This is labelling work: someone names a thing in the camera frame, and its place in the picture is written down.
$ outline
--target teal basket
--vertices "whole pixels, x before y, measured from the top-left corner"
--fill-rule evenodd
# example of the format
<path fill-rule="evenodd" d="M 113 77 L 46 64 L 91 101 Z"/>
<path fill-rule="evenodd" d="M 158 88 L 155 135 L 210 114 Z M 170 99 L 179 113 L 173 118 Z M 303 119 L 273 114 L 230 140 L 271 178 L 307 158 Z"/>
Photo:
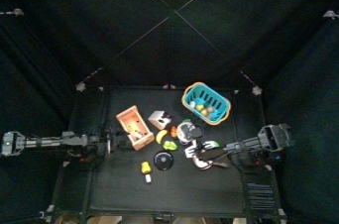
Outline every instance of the teal basket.
<path fill-rule="evenodd" d="M 210 125 L 219 125 L 230 116 L 230 100 L 203 82 L 187 87 L 182 101 Z"/>

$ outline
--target orange toy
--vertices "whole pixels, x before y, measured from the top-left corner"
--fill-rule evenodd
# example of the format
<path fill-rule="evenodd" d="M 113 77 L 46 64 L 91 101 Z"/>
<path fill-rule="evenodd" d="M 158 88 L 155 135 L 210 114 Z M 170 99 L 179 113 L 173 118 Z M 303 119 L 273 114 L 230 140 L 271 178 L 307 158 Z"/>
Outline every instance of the orange toy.
<path fill-rule="evenodd" d="M 171 137 L 173 137 L 174 139 L 177 139 L 177 136 L 178 136 L 178 134 L 177 134 L 177 127 L 173 126 L 173 128 L 171 128 Z"/>

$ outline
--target black cloth backdrop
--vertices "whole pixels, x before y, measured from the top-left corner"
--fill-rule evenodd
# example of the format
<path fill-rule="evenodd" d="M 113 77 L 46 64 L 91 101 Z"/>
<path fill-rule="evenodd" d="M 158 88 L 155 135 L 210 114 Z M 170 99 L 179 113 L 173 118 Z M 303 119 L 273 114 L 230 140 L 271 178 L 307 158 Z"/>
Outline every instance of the black cloth backdrop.
<path fill-rule="evenodd" d="M 0 0 L 2 9 L 16 6 Z M 60 136 L 68 129 L 75 86 L 26 22 L 14 16 L 0 16 L 0 89 L 2 138 L 10 131 Z M 0 223 L 34 223 L 47 210 L 60 164 L 55 152 L 0 159 Z"/>
<path fill-rule="evenodd" d="M 338 223 L 338 35 L 338 22 L 329 21 L 265 94 L 267 122 L 293 127 L 297 144 L 279 183 L 285 210 L 306 223 Z"/>
<path fill-rule="evenodd" d="M 326 163 L 323 155 L 334 153 L 327 148 L 335 144 L 338 129 L 323 126 L 327 112 L 338 117 L 333 109 L 338 77 L 325 73 L 338 69 L 338 43 L 322 16 L 338 4 L 338 0 L 0 0 L 2 12 L 22 8 L 26 13 L 0 15 L 2 133 L 60 135 L 68 128 L 75 85 L 99 68 L 87 84 L 186 86 L 206 81 L 237 89 L 253 87 L 242 70 L 266 90 L 269 121 L 290 122 L 301 139 L 281 172 L 285 206 L 293 215 L 334 222 L 335 160 Z M 303 89 L 295 94 L 298 101 L 287 98 L 287 89 L 298 93 Z M 281 108 L 282 103 L 290 109 Z M 302 119 L 299 114 L 310 110 L 311 118 Z M 0 160 L 4 219 L 28 218 L 47 208 L 58 158 L 46 158 L 30 154 L 18 159 L 18 166 Z M 305 166 L 318 167 L 314 179 L 297 174 Z M 40 177 L 34 177 L 35 169 Z M 20 183 L 18 175 L 26 177 Z M 36 180 L 39 190 L 32 186 Z M 35 196 L 23 201 L 26 192 Z M 20 214 L 19 202 L 30 206 Z"/>

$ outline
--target black floor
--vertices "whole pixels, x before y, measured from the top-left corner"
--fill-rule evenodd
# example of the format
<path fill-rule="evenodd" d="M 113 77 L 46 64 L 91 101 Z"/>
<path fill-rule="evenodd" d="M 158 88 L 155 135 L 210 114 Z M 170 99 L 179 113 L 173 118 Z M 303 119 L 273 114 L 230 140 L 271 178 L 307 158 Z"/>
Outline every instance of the black floor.
<path fill-rule="evenodd" d="M 225 145 L 254 137 L 263 125 L 259 99 L 250 91 L 235 94 L 219 92 L 233 103 L 233 113 L 226 122 L 211 126 L 183 106 L 183 90 L 111 89 L 109 92 L 85 92 L 74 114 L 71 129 L 94 131 L 105 120 L 118 124 L 117 114 L 137 105 L 149 129 L 158 129 L 147 121 L 155 110 L 175 116 L 174 123 L 191 118 L 205 127 L 205 140 Z M 185 146 L 174 153 L 174 167 L 161 171 L 153 166 L 153 182 L 146 183 L 141 172 L 142 162 L 153 164 L 162 146 L 155 142 L 141 151 L 123 150 L 107 155 L 97 170 L 91 188 L 90 209 L 101 212 L 173 212 L 238 215 L 245 213 L 243 184 L 239 171 L 211 168 L 199 170 L 185 156 Z"/>

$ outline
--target green toy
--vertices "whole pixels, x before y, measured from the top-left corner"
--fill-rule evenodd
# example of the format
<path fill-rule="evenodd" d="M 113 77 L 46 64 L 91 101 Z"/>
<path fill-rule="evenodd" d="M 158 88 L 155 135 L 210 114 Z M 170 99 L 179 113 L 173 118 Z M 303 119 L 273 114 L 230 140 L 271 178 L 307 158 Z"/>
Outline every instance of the green toy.
<path fill-rule="evenodd" d="M 173 141 L 166 141 L 163 148 L 165 148 L 165 150 L 170 150 L 170 151 L 178 150 L 178 146 L 177 146 L 175 142 L 173 142 Z"/>

